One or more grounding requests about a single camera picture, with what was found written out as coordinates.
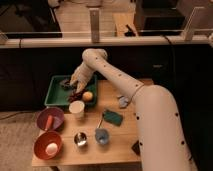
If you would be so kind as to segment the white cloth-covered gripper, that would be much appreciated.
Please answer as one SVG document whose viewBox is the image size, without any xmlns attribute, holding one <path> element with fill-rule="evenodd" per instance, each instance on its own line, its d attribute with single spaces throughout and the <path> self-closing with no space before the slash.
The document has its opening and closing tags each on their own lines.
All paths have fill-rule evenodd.
<svg viewBox="0 0 213 171">
<path fill-rule="evenodd" d="M 94 70 L 84 62 L 75 69 L 74 73 L 71 75 L 70 84 L 77 86 L 77 93 L 81 92 L 86 87 L 91 80 L 93 73 Z"/>
</svg>

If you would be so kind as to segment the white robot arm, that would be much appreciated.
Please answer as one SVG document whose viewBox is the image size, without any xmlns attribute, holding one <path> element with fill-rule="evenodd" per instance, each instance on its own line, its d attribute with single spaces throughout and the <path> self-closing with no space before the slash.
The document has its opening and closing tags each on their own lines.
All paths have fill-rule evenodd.
<svg viewBox="0 0 213 171">
<path fill-rule="evenodd" d="M 117 69 L 107 57 L 104 49 L 85 49 L 70 84 L 76 83 L 80 92 L 98 71 L 135 105 L 143 171 L 190 171 L 190 151 L 174 96 L 162 86 L 146 85 Z"/>
</svg>

